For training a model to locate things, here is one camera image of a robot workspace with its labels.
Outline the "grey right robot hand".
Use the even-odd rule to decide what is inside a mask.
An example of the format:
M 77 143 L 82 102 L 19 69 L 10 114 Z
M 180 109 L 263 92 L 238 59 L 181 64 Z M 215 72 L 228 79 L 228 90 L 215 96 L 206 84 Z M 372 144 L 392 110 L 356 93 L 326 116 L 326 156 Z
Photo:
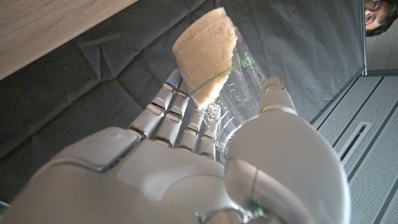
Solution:
M 302 119 L 279 77 L 259 116 L 234 134 L 224 164 L 174 70 L 127 129 L 69 145 L 6 205 L 2 223 L 348 223 L 340 158 Z

